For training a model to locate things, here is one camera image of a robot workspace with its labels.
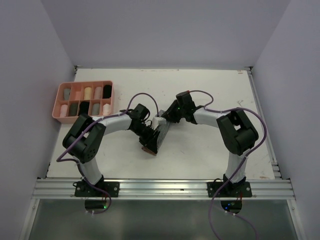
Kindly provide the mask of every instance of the pink foam cylinder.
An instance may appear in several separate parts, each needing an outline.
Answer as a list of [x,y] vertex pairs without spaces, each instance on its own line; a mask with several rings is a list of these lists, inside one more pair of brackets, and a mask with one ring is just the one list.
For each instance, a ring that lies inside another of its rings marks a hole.
[[61,108],[60,108],[60,118],[64,118],[64,117],[67,116],[67,109],[68,109],[68,105],[67,105],[67,104],[61,105]]
[[93,99],[101,99],[101,94],[102,94],[102,87],[97,86],[94,90]]

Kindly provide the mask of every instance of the beige foam cylinder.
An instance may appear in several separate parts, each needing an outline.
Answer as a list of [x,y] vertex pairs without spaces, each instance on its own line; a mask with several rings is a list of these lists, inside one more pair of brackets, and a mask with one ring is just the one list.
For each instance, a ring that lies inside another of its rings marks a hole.
[[61,108],[60,108],[60,118],[64,118],[64,117],[67,116],[67,109],[68,109],[68,105],[67,105],[67,104],[61,105]]
[[106,103],[105,105],[103,105],[102,115],[106,116],[106,115],[109,115],[110,113],[111,113],[111,106],[110,104]]
[[84,96],[83,96],[83,100],[90,100],[91,98],[91,87],[86,87],[84,89]]
[[94,95],[93,95],[93,99],[100,99],[101,98],[101,94],[102,94],[102,87],[101,86],[97,86],[94,90]]

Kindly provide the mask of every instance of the white work surface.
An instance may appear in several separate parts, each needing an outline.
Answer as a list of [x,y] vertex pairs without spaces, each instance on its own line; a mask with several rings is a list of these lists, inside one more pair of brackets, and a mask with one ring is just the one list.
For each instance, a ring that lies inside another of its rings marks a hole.
[[[257,112],[254,95],[246,71],[201,69],[79,69],[75,81],[113,81],[114,112],[126,109],[137,93],[151,94],[159,109],[166,110],[176,94],[186,90],[204,90],[211,93],[211,109],[224,110],[246,107]],[[203,93],[192,93],[196,105],[204,105],[210,98]],[[147,96],[135,98],[131,108],[143,104],[156,114],[154,102]],[[247,114],[263,136],[259,120]],[[62,124],[51,164],[49,178],[80,177],[73,162],[56,162],[65,150],[62,141],[70,124]],[[215,179],[227,169],[228,150],[220,131],[207,125],[194,125],[182,120],[171,124],[157,156],[141,150],[139,137],[132,131],[118,131],[104,136],[96,155],[97,164],[105,178],[134,179]],[[247,179],[275,179],[267,145],[264,143],[252,153],[246,165]]]

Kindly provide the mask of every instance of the gray foam cylinder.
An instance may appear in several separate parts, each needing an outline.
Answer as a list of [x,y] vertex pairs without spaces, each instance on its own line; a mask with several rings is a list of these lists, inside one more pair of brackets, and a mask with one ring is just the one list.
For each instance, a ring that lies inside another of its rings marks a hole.
[[65,88],[65,89],[63,89],[63,99],[64,99],[65,101],[68,101],[68,100],[69,100],[69,98],[70,98],[70,91],[71,91],[70,88]]
[[71,103],[69,107],[69,117],[74,117],[77,115],[78,103]]
[[100,112],[100,103],[93,104],[91,115],[99,115],[99,112]]

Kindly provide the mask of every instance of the gray wall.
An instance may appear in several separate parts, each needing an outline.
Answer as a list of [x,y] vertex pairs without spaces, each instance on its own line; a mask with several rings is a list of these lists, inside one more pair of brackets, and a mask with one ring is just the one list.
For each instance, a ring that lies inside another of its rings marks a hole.
[[59,123],[51,112],[73,66],[39,0],[0,2],[0,239],[18,239]]
[[253,66],[290,0],[42,0],[76,65]]
[[320,1],[292,0],[253,68],[275,155],[320,239]]

